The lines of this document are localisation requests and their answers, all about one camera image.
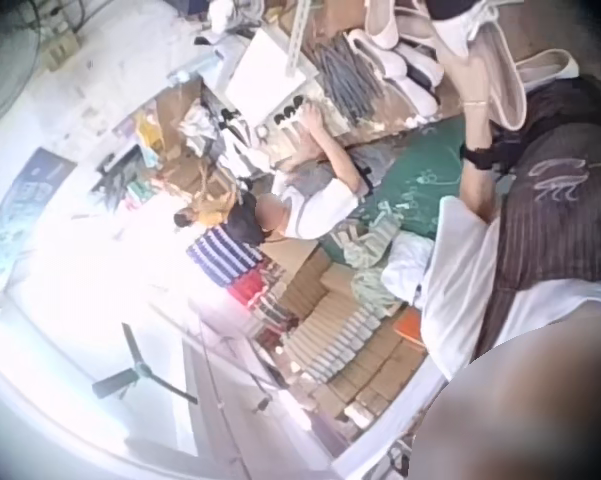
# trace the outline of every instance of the person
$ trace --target person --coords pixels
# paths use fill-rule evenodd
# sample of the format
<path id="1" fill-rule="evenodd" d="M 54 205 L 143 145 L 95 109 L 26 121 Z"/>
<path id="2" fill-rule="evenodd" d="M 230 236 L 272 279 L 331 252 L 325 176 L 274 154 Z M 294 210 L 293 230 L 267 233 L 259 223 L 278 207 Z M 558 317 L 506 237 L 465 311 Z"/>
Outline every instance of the person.
<path id="1" fill-rule="evenodd" d="M 601 318 L 488 352 L 433 402 L 410 480 L 601 479 Z"/>
<path id="2" fill-rule="evenodd" d="M 232 189 L 219 196 L 211 198 L 207 193 L 207 168 L 199 166 L 202 185 L 191 204 L 178 210 L 173 216 L 173 222 L 178 228 L 186 228 L 194 223 L 200 223 L 207 228 L 215 227 L 223 223 L 231 211 L 235 201 L 237 188 Z"/>
<path id="3" fill-rule="evenodd" d="M 301 109 L 299 120 L 310 136 L 305 139 L 304 148 L 312 150 L 307 142 L 315 142 L 318 151 L 326 156 L 327 168 L 323 163 L 312 171 L 305 169 L 305 173 L 315 176 L 313 180 L 305 176 L 308 181 L 303 182 L 298 182 L 295 170 L 278 170 L 270 193 L 257 199 L 246 195 L 227 220 L 235 240 L 257 246 L 274 232 L 283 237 L 315 239 L 328 233 L 358 206 L 365 191 L 359 167 L 327 131 L 319 107 L 305 102 Z"/>
<path id="4" fill-rule="evenodd" d="M 437 53 L 463 102 L 466 143 L 459 197 L 440 201 L 421 335 L 451 379 L 511 338 L 601 314 L 601 84 L 556 80 L 529 93 L 517 143 L 494 143 L 503 132 L 489 121 L 484 61 L 440 41 Z M 499 208 L 497 163 L 515 168 Z"/>

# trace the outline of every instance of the black hair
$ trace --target black hair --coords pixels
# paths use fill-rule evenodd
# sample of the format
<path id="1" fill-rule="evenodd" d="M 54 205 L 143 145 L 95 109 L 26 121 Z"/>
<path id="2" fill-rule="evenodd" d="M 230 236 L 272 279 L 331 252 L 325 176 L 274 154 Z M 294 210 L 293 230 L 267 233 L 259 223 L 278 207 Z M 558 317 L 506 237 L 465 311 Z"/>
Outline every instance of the black hair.
<path id="1" fill-rule="evenodd" d="M 251 192 L 242 194 L 242 203 L 236 202 L 227 216 L 227 234 L 236 242 L 252 247 L 262 245 L 271 235 L 262 229 L 256 218 L 256 197 Z"/>
<path id="2" fill-rule="evenodd" d="M 179 228 L 185 228 L 193 224 L 193 222 L 189 220 L 189 217 L 187 217 L 187 215 L 182 210 L 180 210 L 173 216 L 173 222 Z"/>

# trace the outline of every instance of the ceiling fan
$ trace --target ceiling fan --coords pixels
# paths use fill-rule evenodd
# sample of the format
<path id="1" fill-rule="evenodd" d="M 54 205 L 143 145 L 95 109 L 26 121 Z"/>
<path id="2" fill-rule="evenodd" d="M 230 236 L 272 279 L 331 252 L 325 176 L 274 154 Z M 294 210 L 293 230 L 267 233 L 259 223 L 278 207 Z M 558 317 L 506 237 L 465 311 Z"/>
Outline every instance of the ceiling fan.
<path id="1" fill-rule="evenodd" d="M 138 343 L 136 342 L 135 337 L 133 336 L 133 332 L 131 331 L 131 327 L 123 323 L 122 329 L 124 331 L 124 336 L 127 340 L 127 345 L 129 346 L 129 350 L 131 352 L 131 358 L 133 358 L 134 365 L 131 368 L 127 368 L 122 372 L 116 373 L 109 378 L 105 378 L 104 380 L 100 380 L 92 385 L 93 393 L 96 397 L 102 399 L 113 395 L 121 390 L 127 389 L 132 385 L 135 385 L 142 378 L 147 378 L 149 380 L 153 380 L 155 383 L 160 385 L 163 388 L 166 388 L 171 393 L 178 395 L 179 397 L 184 398 L 190 403 L 194 405 L 198 404 L 198 399 L 193 395 L 189 395 L 186 392 L 174 387 L 166 380 L 160 378 L 156 374 L 151 371 L 149 365 L 147 365 L 140 354 L 140 349 L 138 348 Z"/>

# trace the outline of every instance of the bundle of sticks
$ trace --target bundle of sticks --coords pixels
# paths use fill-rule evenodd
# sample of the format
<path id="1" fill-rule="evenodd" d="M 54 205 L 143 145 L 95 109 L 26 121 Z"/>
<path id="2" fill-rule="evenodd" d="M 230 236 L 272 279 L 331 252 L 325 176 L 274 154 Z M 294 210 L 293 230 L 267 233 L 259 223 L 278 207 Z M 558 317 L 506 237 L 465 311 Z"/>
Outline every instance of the bundle of sticks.
<path id="1" fill-rule="evenodd" d="M 371 69 L 353 53 L 344 33 L 317 45 L 313 54 L 325 95 L 340 113 L 354 126 L 362 119 L 371 119 L 375 113 L 373 100 L 382 95 L 382 87 Z"/>

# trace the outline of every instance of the stack of boxes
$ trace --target stack of boxes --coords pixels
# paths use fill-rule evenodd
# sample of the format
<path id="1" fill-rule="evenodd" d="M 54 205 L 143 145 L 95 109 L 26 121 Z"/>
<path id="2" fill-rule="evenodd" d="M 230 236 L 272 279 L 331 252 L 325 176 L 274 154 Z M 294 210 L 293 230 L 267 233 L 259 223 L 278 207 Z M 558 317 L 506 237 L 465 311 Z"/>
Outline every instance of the stack of boxes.
<path id="1" fill-rule="evenodd" d="M 310 394 L 322 413 L 332 418 L 349 414 L 364 429 L 406 386 L 426 352 L 394 331 L 401 313 L 385 320 L 354 360 Z"/>

